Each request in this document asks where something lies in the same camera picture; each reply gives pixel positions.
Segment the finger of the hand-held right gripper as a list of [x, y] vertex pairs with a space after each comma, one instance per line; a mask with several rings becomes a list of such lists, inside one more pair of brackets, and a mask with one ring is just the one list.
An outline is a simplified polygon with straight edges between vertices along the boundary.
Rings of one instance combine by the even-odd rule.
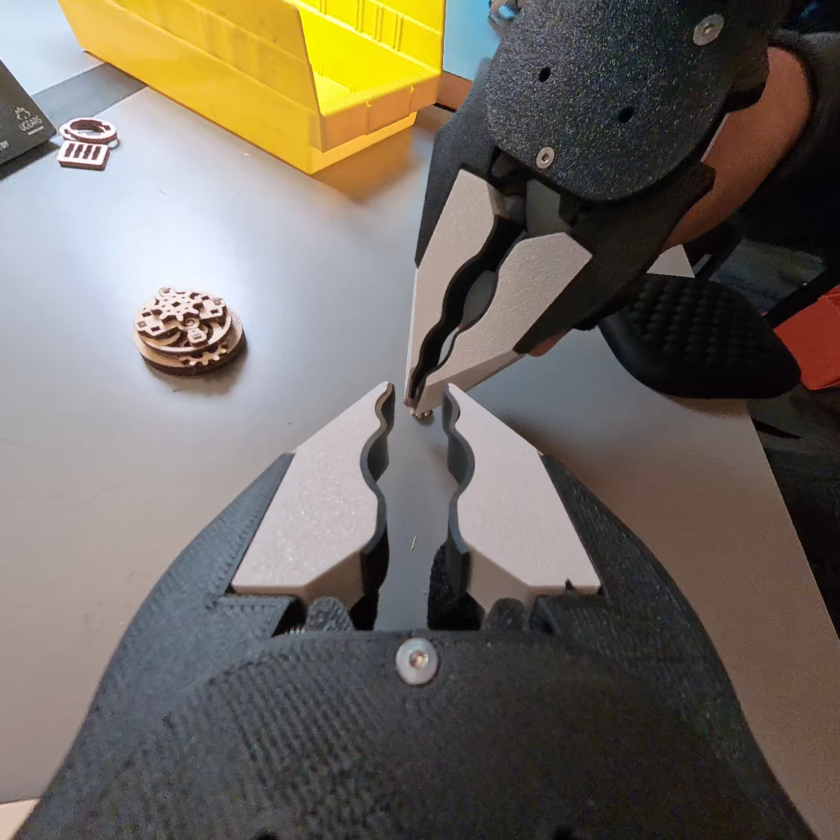
[[591, 260], [565, 233], [516, 243], [498, 270], [486, 310], [457, 333], [444, 362], [425, 376], [417, 406], [435, 409], [446, 385], [467, 392], [518, 361], [522, 353], [515, 346]]
[[418, 403], [455, 336], [487, 310], [502, 258], [522, 234], [526, 203], [467, 171], [455, 179], [416, 268], [406, 401]]

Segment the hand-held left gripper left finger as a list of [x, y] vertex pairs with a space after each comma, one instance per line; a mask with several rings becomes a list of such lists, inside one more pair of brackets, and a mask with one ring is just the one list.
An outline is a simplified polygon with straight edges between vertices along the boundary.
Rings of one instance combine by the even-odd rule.
[[236, 594], [376, 609], [389, 559], [378, 480], [394, 405], [393, 384], [378, 384], [295, 450], [233, 576]]

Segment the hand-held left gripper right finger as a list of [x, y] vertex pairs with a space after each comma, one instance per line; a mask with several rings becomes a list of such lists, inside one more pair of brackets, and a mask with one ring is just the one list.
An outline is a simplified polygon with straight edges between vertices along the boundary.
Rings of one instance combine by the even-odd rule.
[[502, 599], [595, 595], [599, 574], [541, 452], [456, 385], [443, 392], [448, 509], [445, 569], [483, 613]]

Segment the round wooden gear model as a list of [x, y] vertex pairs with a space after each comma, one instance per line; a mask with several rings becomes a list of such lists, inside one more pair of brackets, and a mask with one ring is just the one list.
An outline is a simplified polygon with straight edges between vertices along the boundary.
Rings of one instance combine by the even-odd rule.
[[232, 363], [246, 348], [242, 321], [217, 295], [161, 287], [136, 312], [133, 344], [151, 368], [196, 377]]

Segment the person's right forearm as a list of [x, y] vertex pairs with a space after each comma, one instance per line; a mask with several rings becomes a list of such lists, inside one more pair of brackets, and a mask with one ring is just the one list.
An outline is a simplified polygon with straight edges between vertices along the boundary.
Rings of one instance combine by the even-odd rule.
[[757, 238], [812, 254], [839, 246], [839, 39], [838, 33], [802, 35], [781, 30], [773, 46], [804, 66], [812, 94], [801, 138], [765, 184]]

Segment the grey desk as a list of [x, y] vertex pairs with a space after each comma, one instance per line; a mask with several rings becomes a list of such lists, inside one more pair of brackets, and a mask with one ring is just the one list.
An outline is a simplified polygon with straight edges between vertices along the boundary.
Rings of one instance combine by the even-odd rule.
[[[395, 385], [378, 627], [420, 627], [455, 484], [402, 404], [417, 227], [445, 111], [314, 177], [86, 55], [57, 2], [2, 2], [2, 62], [51, 121], [97, 109], [102, 172], [55, 152], [2, 179], [2, 802], [32, 800], [174, 557], [279, 455]], [[161, 287], [237, 312], [245, 351], [151, 368]], [[838, 838], [838, 639], [738, 402], [637, 383], [576, 332], [472, 392], [578, 476], [705, 624], [773, 771]]]

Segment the person's right hand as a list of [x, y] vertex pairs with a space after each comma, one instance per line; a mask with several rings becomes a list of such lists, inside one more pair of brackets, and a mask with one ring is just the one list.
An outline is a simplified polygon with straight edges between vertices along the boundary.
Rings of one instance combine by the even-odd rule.
[[761, 99], [730, 113], [703, 157], [715, 172], [711, 191], [679, 221], [662, 251], [684, 245], [727, 221], [756, 193], [800, 139], [812, 109], [803, 64], [768, 48], [769, 75]]

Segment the yellow plastic bin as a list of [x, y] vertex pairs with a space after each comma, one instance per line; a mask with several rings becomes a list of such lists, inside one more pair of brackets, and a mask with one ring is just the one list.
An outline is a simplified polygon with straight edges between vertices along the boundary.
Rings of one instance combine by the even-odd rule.
[[80, 46], [307, 174], [411, 128], [443, 1], [60, 1]]

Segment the orange cloth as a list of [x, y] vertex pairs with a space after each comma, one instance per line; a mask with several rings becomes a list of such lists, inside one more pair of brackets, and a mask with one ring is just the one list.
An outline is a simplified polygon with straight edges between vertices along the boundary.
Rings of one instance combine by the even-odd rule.
[[774, 329], [801, 370], [801, 383], [810, 391], [839, 387], [839, 288], [828, 291], [811, 306]]

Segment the small wooden lock-shaped piece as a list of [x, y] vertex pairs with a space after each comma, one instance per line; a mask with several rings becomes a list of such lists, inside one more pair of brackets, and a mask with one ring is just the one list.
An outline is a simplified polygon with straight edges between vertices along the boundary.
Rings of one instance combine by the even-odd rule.
[[116, 126], [95, 117], [71, 119], [59, 127], [62, 139], [57, 161], [65, 168], [101, 172], [119, 143]]

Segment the black packaging card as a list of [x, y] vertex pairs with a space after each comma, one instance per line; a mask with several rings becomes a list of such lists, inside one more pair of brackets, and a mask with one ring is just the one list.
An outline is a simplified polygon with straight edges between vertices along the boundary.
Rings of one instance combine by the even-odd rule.
[[56, 128], [1, 64], [1, 179], [57, 151]]

